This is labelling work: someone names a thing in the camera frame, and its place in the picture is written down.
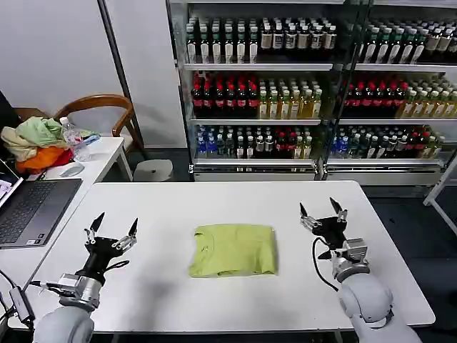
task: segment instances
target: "display refrigerator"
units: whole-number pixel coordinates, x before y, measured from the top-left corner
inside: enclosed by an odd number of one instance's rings
[[[456,9],[169,0],[191,177],[437,184],[457,136]]]

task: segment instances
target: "white wall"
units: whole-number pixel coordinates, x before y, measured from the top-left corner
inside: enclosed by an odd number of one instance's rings
[[[106,5],[145,144],[186,147],[165,0]]]
[[[145,144],[185,147],[165,0],[107,3]],[[123,94],[96,0],[2,1],[0,14],[0,89],[13,106],[52,115],[82,96]],[[81,115],[79,126],[102,131],[115,121]]]

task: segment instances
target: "bottle cap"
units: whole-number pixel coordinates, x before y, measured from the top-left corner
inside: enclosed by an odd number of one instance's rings
[[[65,125],[65,124],[70,124],[69,119],[66,116],[63,116],[59,119],[60,124]]]

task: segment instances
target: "white desk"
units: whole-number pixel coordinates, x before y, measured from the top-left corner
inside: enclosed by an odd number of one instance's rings
[[[315,236],[299,220],[299,202],[315,218],[333,215],[329,196],[348,209],[346,236],[365,239],[371,270],[392,289],[406,322],[433,323],[416,281],[352,181],[95,184],[34,279],[52,282],[82,268],[88,256],[83,229],[101,212],[106,214],[99,235],[111,238],[125,235],[138,217],[138,244],[122,257],[131,263],[106,273],[100,307],[92,314],[97,332],[350,329],[335,292],[314,271]],[[195,228],[217,223],[271,225],[278,244],[278,276],[190,278]],[[319,265],[330,279],[331,263]],[[39,294],[36,287],[28,287],[27,295],[38,319],[59,305],[54,293]]]
[[[89,145],[91,161],[84,162],[84,170],[74,176],[74,178],[82,179],[83,182],[46,245],[21,249],[0,249],[0,269],[9,275],[19,286],[23,287],[28,283],[29,278],[37,270],[46,253],[50,250],[92,184],[101,181],[116,160],[118,160],[121,168],[128,168],[128,165],[125,166],[124,164],[125,154],[122,149],[123,143],[123,138],[102,137],[100,140]],[[66,166],[51,168],[46,172],[46,179],[60,179],[60,173],[69,167],[70,165],[67,164]],[[11,299],[8,293],[10,288],[9,283],[5,279],[0,278],[0,292],[3,294],[8,306],[11,306]],[[3,314],[3,312],[3,309],[0,307],[0,313]]]

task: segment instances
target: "laptop screen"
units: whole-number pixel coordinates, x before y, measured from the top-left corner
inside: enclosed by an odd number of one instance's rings
[[[0,160],[0,207],[14,193],[23,180],[5,162]]]

